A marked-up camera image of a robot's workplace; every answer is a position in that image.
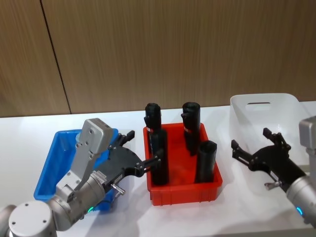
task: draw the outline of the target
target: green indicator light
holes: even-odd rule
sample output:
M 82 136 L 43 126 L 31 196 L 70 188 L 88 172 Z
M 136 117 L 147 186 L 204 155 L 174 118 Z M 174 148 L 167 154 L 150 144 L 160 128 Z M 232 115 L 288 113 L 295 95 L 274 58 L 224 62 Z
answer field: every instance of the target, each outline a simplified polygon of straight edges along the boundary
M 89 208 L 88 213 L 93 210 L 93 206 Z

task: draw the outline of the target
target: white table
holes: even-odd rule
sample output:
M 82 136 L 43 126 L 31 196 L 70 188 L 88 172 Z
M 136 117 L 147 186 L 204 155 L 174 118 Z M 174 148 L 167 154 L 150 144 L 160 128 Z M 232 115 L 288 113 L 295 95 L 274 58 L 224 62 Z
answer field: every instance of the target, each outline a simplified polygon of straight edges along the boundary
M 302 104 L 310 115 L 316 115 L 316 102 Z M 181 111 L 163 110 L 162 123 L 181 122 Z M 33 192 L 55 132 L 81 128 L 85 119 L 100 118 L 122 133 L 135 130 L 135 139 L 128 147 L 144 159 L 144 114 L 136 111 L 0 118 L 0 207 L 34 199 Z M 268 175 L 251 172 L 232 159 L 229 106 L 202 108 L 201 122 L 209 139 L 218 144 L 216 159 L 224 182 L 215 201 L 152 206 L 146 176 L 128 177 L 121 182 L 127 194 L 119 198 L 111 213 L 88 213 L 84 220 L 58 236 L 187 237 L 251 232 L 271 236 L 268 231 L 281 230 L 288 231 L 278 232 L 278 236 L 316 234 L 303 223 L 281 189 L 265 189 L 264 183 L 271 181 Z

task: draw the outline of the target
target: white plastic bin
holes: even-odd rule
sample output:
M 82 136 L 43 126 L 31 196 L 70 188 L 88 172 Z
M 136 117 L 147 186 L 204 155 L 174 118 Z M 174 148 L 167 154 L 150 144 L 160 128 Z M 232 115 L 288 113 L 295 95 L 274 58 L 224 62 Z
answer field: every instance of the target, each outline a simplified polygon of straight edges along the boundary
M 305 148 L 300 145 L 299 122 L 309 117 L 299 101 L 290 94 L 248 94 L 231 98 L 230 136 L 250 153 L 272 145 L 263 135 L 267 127 L 281 132 L 292 147 L 290 159 L 297 165 L 309 163 Z

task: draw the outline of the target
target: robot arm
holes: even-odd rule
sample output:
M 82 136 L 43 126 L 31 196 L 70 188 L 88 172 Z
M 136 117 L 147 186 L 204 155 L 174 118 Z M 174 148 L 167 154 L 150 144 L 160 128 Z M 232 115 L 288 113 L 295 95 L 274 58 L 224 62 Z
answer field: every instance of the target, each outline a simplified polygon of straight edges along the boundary
M 83 219 L 91 207 L 95 207 L 128 175 L 141 177 L 160 164 L 162 151 L 151 160 L 141 161 L 123 145 L 134 138 L 131 131 L 119 134 L 109 146 L 113 130 L 98 118 L 84 122 L 77 137 L 76 154 L 69 172 L 56 186 L 56 194 L 47 203 L 30 201 L 8 206 L 0 212 L 0 237 L 56 237 L 56 231 L 66 231 L 79 219 Z M 93 170 L 95 161 L 109 148 L 109 158 Z
M 316 228 L 316 117 L 302 120 L 299 124 L 301 145 L 310 155 L 311 176 L 306 175 L 290 158 L 291 147 L 281 133 L 272 134 L 267 128 L 263 135 L 274 145 L 267 146 L 251 155 L 232 141 L 233 158 L 247 165 L 251 171 L 261 170 L 273 179 L 266 183 L 268 190 L 281 187 L 306 224 Z

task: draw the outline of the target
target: wood panel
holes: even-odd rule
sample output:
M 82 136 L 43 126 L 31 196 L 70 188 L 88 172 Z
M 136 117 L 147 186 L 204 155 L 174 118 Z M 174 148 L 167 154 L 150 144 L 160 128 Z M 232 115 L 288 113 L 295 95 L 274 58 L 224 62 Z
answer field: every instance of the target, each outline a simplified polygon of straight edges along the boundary
M 315 0 L 43 0 L 74 113 L 315 100 Z
M 0 0 L 0 117 L 68 114 L 39 0 Z

